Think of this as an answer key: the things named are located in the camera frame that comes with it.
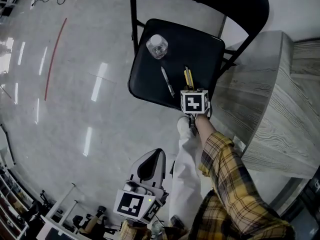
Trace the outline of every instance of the marble floor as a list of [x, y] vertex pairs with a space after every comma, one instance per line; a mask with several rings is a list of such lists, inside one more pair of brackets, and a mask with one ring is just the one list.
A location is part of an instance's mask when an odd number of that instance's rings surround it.
[[[9, 133], [13, 171], [32, 194], [45, 190], [55, 200], [75, 183], [66, 200], [80, 201], [75, 213], [92, 213], [97, 205], [111, 211], [117, 189], [141, 155], [162, 148], [169, 172], [181, 113], [128, 91], [134, 59], [129, 0], [39, 1], [30, 9], [31, 1], [20, 0], [0, 25], [1, 44], [12, 49], [0, 57], [0, 121]], [[189, 0], [139, 0], [137, 11], [142, 22], [159, 18], [215, 36], [223, 21], [221, 13]], [[269, 203], [289, 178], [264, 180], [275, 177], [266, 175], [252, 173]], [[210, 183], [203, 185], [205, 194]], [[169, 176], [164, 186], [170, 192]], [[168, 205], [160, 212], [167, 220]]]

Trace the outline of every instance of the pen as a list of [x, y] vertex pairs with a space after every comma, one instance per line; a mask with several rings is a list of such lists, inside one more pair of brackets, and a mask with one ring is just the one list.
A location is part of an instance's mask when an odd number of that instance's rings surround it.
[[168, 77], [167, 77], [166, 71], [165, 71], [165, 69], [164, 69], [163, 67], [161, 67], [161, 71], [162, 71], [162, 74], [163, 74], [163, 76], [164, 76], [166, 85], [168, 86], [169, 91], [170, 91], [170, 93], [171, 93], [171, 96], [172, 96], [172, 97], [175, 97], [174, 89], [172, 89], [172, 86], [171, 86], [171, 84], [169, 83], [169, 79], [168, 79]]

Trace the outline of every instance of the black chair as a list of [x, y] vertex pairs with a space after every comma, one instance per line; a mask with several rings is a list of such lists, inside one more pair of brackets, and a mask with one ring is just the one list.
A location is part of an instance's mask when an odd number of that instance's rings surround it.
[[[176, 23], [150, 19], [143, 24], [137, 20], [137, 0], [130, 0], [132, 40], [135, 58], [128, 80], [130, 93], [138, 99], [180, 110], [180, 90], [186, 85], [184, 65], [191, 69], [195, 88], [204, 88], [212, 98], [218, 78], [253, 41], [267, 22], [268, 0], [193, 0], [205, 4], [239, 24], [247, 39], [237, 50], [226, 50], [225, 43], [208, 33]], [[143, 33], [138, 44], [138, 26]], [[168, 41], [168, 52], [160, 60], [149, 53], [146, 42], [159, 34]], [[224, 59], [224, 53], [232, 55]], [[175, 96], [172, 97], [161, 72], [164, 67]]]

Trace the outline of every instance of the wall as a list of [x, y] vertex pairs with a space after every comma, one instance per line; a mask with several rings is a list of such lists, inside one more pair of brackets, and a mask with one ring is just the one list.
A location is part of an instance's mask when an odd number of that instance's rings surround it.
[[[269, 19], [262, 31], [282, 30], [293, 41], [320, 37], [320, 0], [269, 0], [269, 4]], [[247, 36], [238, 24], [227, 18], [221, 36], [226, 47]]]

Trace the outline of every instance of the floor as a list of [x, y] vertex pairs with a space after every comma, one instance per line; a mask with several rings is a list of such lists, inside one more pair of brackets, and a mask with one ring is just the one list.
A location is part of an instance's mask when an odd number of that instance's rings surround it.
[[[9, 133], [14, 172], [34, 195], [43, 189], [56, 200], [73, 182], [77, 188], [66, 204], [77, 199], [83, 213], [97, 205], [111, 211], [126, 172], [141, 155], [162, 148], [169, 171], [178, 152], [181, 113], [128, 91], [134, 59], [129, 0], [30, 5], [31, 0], [20, 0], [0, 25], [1, 43], [12, 48], [0, 57], [0, 121]], [[212, 35], [218, 35], [223, 21], [219, 12], [188, 0], [140, 0], [137, 11], [142, 22], [160, 18]], [[65, 18], [45, 101], [50, 60]], [[267, 203], [289, 180], [251, 175]], [[210, 183], [203, 184], [205, 194]], [[170, 191], [168, 176], [164, 186]], [[167, 220], [168, 205], [160, 212]]]

